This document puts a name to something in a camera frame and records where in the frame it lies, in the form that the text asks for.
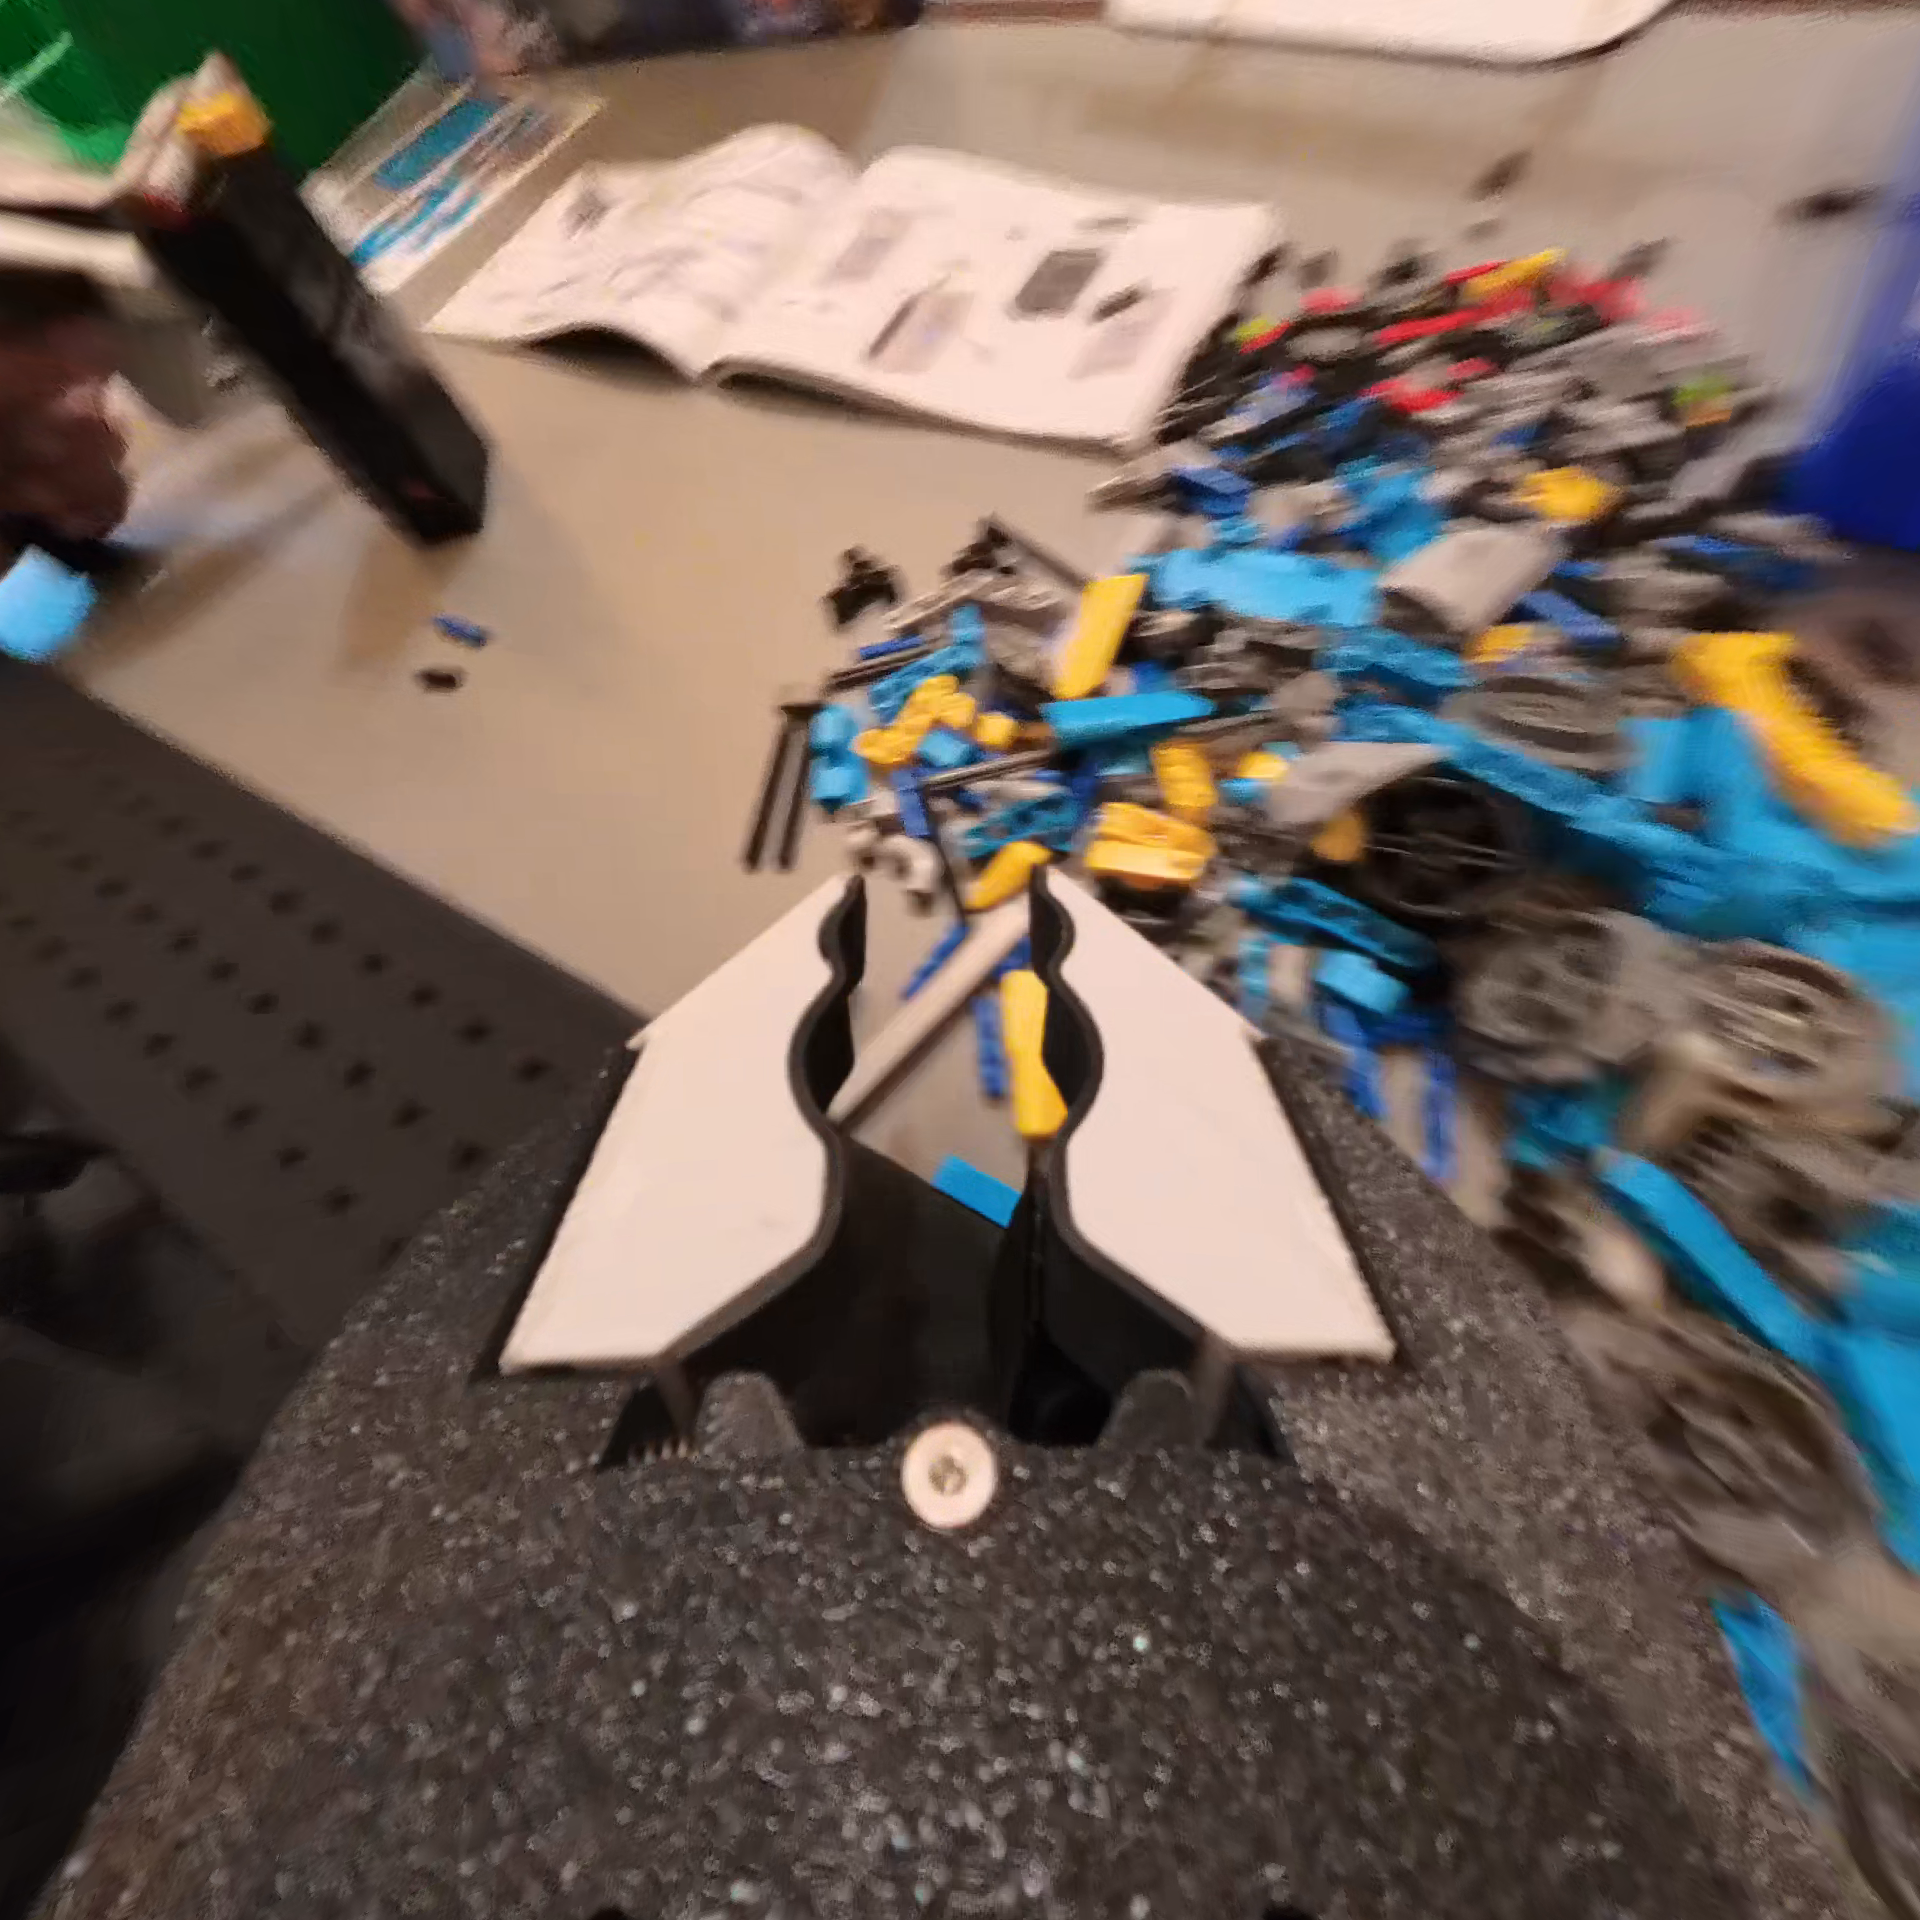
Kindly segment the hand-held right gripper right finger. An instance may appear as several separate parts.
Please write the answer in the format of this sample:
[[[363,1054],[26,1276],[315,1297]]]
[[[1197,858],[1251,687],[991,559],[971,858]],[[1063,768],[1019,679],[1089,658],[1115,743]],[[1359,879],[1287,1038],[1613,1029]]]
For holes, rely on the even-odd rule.
[[[1176,1374],[1208,1434],[1242,1371],[1395,1366],[1352,1204],[1261,1031],[1081,882],[1027,903],[1063,1099],[1027,1264],[1041,1357],[1108,1406]]]

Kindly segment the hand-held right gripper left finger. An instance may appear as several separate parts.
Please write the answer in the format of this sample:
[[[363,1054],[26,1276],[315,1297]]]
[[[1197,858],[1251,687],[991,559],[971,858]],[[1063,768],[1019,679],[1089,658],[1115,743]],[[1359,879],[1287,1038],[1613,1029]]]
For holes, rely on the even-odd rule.
[[[693,1437],[709,1353],[814,1274],[844,1212],[868,888],[829,879],[636,1034],[501,1378],[636,1378]]]

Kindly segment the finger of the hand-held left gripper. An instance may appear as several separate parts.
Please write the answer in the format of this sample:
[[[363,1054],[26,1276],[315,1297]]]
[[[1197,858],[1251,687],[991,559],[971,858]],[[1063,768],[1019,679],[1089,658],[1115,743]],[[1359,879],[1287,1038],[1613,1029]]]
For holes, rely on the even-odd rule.
[[[80,166],[2,148],[2,207],[109,207],[128,184],[122,166]]]
[[[2,215],[2,274],[67,274],[107,291],[152,291],[159,286],[150,256],[128,233],[85,229],[32,212]]]

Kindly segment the black and grey brick assembly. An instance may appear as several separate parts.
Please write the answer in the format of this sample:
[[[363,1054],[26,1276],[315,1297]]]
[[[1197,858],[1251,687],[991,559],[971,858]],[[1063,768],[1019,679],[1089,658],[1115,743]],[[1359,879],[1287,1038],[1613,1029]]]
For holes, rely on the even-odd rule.
[[[109,187],[156,274],[396,534],[424,549],[484,534],[485,439],[315,220],[227,55],[150,98]]]

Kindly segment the pile of toy bricks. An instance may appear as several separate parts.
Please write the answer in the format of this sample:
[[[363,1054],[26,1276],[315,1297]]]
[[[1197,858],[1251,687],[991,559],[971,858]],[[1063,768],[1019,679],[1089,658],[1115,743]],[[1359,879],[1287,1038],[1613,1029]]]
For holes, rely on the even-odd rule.
[[[779,698],[810,821],[954,917],[1073,871],[1494,1234],[1633,1411],[1789,1779],[1916,1818],[1916,792],[1780,625],[1840,549],[1710,454],[1771,396],[1643,256],[1222,327],[1072,569],[989,515]]]

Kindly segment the green plastic bin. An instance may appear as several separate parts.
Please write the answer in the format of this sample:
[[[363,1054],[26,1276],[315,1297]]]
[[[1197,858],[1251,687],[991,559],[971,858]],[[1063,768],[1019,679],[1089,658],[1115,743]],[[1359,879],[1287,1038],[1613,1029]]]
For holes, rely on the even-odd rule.
[[[227,55],[288,162],[329,162],[422,52],[389,4],[2,4],[2,96],[109,166],[159,85]]]

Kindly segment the blue sticker sheet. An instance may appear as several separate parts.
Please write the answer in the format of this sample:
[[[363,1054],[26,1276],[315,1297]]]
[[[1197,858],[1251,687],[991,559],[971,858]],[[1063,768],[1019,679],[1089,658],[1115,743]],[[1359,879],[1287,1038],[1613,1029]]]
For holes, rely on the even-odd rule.
[[[309,174],[304,202],[365,286],[399,299],[565,169],[601,111],[579,85],[422,72]]]

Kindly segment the black perforated chair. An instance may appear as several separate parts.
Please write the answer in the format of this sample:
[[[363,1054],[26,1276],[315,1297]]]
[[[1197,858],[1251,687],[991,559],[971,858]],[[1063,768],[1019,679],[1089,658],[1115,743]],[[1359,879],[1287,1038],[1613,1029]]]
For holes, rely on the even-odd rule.
[[[470,1204],[522,1279],[636,1017],[371,855],[2,663],[2,1054],[156,1289],[80,1322],[235,1479],[363,1297]]]

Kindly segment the open instruction booklet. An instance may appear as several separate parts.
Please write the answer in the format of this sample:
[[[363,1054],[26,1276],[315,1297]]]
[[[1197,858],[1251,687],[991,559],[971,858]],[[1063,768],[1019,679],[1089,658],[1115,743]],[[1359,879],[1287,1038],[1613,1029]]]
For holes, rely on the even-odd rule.
[[[764,125],[579,169],[444,301],[485,345],[613,337],[687,382],[773,382],[1082,452],[1147,446],[1278,248],[1261,202],[1161,202]]]

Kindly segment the blue plastic bin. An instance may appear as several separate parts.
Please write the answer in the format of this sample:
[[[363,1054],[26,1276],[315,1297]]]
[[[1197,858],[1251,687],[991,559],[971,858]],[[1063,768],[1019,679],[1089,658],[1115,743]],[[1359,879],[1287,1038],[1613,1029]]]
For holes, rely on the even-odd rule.
[[[1844,541],[1916,554],[1916,131],[1880,201],[1847,345],[1786,497]]]

